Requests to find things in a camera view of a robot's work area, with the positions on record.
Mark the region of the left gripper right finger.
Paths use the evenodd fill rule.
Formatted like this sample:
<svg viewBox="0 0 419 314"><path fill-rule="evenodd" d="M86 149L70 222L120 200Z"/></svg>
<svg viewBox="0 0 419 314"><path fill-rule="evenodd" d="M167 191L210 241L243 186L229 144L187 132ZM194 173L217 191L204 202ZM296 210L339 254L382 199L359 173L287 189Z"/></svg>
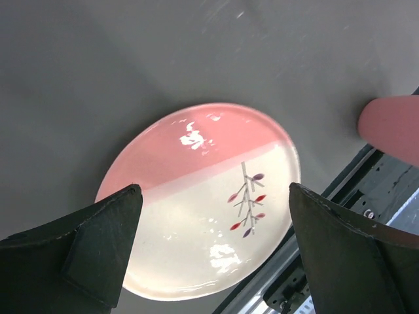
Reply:
<svg viewBox="0 0 419 314"><path fill-rule="evenodd" d="M417 313L418 236L301 184L289 208L316 313Z"/></svg>

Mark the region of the pink plastic cup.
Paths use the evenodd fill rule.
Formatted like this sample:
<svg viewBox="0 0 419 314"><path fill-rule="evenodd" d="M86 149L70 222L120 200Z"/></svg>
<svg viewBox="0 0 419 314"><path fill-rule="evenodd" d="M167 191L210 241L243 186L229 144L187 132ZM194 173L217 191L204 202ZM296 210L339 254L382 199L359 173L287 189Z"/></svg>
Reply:
<svg viewBox="0 0 419 314"><path fill-rule="evenodd" d="M418 166L418 96L391 96L370 101L360 114L357 131L378 150Z"/></svg>

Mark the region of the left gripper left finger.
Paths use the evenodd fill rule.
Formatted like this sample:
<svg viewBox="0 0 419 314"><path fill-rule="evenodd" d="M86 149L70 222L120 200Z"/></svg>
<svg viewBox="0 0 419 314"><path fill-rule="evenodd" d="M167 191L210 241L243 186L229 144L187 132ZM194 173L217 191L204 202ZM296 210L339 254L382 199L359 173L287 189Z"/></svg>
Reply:
<svg viewBox="0 0 419 314"><path fill-rule="evenodd" d="M131 184L105 199L1 240L2 313L110 313L143 205Z"/></svg>

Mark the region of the pink cream floral plate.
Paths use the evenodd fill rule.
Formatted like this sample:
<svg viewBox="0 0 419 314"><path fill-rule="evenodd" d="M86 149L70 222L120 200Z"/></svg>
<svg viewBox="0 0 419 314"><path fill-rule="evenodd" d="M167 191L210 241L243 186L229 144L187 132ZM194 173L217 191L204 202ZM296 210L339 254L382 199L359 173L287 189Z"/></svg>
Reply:
<svg viewBox="0 0 419 314"><path fill-rule="evenodd" d="M291 226L289 185L299 155L271 117L230 103L169 114L133 139L96 200L138 184L143 206L123 286L158 301L190 300L238 284Z"/></svg>

